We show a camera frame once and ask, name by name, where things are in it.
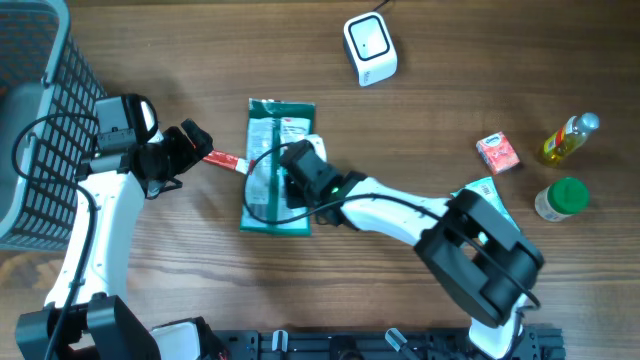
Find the green lid jar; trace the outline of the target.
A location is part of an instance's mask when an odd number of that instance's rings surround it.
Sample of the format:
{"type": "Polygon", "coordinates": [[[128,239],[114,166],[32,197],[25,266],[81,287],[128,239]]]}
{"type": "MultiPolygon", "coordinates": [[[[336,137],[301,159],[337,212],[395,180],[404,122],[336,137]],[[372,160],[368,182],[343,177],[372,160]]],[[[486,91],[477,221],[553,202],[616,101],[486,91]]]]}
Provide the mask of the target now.
{"type": "Polygon", "coordinates": [[[589,201],[590,192],[586,185],[577,178],[565,177],[540,191],[534,207],[543,219],[560,222],[581,213],[589,201]]]}

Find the orange white small box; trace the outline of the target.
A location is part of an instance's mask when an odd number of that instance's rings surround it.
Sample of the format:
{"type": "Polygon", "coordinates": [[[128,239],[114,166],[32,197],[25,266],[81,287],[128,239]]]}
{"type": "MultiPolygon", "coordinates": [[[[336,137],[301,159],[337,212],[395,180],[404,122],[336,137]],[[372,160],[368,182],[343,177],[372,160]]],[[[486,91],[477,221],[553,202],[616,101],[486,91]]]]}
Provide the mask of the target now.
{"type": "Polygon", "coordinates": [[[493,175],[520,164],[520,159],[503,132],[489,135],[476,143],[476,149],[493,175]]]}

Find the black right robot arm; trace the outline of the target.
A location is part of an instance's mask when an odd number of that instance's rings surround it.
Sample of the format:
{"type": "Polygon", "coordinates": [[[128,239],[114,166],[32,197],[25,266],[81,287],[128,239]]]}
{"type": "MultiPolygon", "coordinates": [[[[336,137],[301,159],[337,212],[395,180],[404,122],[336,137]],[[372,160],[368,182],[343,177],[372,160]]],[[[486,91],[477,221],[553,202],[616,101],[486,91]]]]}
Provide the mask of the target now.
{"type": "Polygon", "coordinates": [[[479,194],[428,198],[392,189],[363,173],[293,170],[286,175],[298,203],[334,226],[376,232],[410,246],[451,299],[472,319],[469,339],[492,359],[513,355],[544,258],[479,194]]]}

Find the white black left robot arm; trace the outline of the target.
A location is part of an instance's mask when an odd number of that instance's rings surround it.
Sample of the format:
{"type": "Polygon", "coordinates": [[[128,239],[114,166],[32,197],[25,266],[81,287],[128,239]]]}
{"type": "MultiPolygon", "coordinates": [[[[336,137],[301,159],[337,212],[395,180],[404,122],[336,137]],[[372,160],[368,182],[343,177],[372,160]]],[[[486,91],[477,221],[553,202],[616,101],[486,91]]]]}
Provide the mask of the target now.
{"type": "Polygon", "coordinates": [[[133,230],[147,198],[181,188],[177,175],[213,150],[187,119],[96,135],[75,173],[80,199],[62,271],[44,307],[19,317],[26,359],[225,359],[201,317],[147,329],[125,301],[133,230]]]}

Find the green wipes packet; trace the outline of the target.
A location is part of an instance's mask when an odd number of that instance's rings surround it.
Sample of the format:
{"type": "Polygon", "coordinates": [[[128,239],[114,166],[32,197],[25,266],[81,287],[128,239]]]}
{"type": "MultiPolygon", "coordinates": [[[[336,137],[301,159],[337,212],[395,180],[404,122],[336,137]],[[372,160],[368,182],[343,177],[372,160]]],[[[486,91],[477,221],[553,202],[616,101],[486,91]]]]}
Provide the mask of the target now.
{"type": "Polygon", "coordinates": [[[282,102],[253,99],[248,102],[246,155],[258,165],[246,184],[246,205],[242,210],[240,229],[277,236],[309,236],[308,218],[276,225],[307,212],[306,208],[290,209],[285,198],[285,170],[279,166],[283,150],[273,148],[302,140],[312,133],[315,105],[308,102],[282,102]]]}

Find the yellow oil bottle silver cap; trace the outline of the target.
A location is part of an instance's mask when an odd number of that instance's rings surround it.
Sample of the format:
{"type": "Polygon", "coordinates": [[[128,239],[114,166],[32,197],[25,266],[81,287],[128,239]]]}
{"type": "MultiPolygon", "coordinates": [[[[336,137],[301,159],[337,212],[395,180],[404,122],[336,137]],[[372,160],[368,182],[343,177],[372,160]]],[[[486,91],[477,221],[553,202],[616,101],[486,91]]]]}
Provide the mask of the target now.
{"type": "Polygon", "coordinates": [[[539,160],[546,166],[558,166],[580,148],[599,126],[600,119],[595,113],[572,116],[542,144],[538,154],[539,160]]]}

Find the red white candy stick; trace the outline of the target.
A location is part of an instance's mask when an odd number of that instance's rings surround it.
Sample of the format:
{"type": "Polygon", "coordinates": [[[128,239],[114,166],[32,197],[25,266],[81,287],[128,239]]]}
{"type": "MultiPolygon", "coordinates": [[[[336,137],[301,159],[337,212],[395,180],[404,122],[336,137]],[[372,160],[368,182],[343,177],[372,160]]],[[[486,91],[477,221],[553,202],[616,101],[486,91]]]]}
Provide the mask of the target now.
{"type": "Polygon", "coordinates": [[[232,170],[246,175],[254,165],[254,160],[247,160],[233,154],[214,150],[203,158],[205,163],[232,170]]]}

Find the teal white small sachet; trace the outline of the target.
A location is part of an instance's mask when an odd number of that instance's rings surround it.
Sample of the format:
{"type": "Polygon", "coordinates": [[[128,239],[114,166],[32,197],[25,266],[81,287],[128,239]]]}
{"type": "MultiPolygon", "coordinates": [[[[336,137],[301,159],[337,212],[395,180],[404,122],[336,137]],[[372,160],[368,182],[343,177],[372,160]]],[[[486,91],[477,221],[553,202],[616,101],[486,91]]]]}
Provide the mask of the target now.
{"type": "Polygon", "coordinates": [[[509,221],[516,229],[518,229],[517,223],[511,217],[506,207],[504,206],[492,177],[485,177],[468,183],[458,191],[452,192],[451,195],[453,197],[457,197],[462,190],[470,190],[479,194],[484,200],[490,203],[507,221],[509,221]]]}

